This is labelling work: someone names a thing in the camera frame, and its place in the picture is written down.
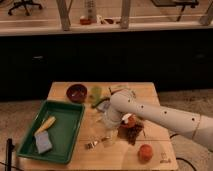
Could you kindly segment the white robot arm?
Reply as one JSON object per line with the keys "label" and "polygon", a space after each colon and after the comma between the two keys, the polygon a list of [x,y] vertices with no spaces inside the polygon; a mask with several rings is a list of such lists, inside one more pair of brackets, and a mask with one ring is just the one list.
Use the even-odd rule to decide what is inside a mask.
{"label": "white robot arm", "polygon": [[120,126],[125,114],[135,114],[213,151],[213,117],[138,101],[128,89],[115,92],[102,115],[108,129]]}

